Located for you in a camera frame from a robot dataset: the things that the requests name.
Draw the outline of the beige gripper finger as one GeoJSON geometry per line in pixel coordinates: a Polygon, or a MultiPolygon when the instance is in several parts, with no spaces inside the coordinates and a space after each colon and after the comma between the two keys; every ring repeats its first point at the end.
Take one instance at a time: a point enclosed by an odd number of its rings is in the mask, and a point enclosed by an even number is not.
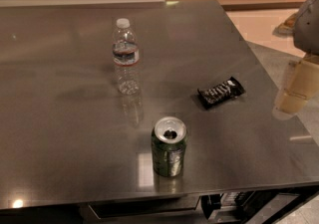
{"type": "Polygon", "coordinates": [[[299,112],[319,91],[319,56],[306,54],[298,62],[290,62],[279,97],[279,109],[299,112]]]}

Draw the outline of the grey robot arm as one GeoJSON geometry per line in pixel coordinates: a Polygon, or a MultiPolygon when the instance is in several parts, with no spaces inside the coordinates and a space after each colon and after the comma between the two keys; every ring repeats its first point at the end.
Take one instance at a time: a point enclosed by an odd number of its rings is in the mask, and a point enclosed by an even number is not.
{"type": "Polygon", "coordinates": [[[305,56],[289,67],[276,107],[289,114],[299,112],[319,91],[319,0],[306,0],[294,24],[294,46],[305,56]]]}

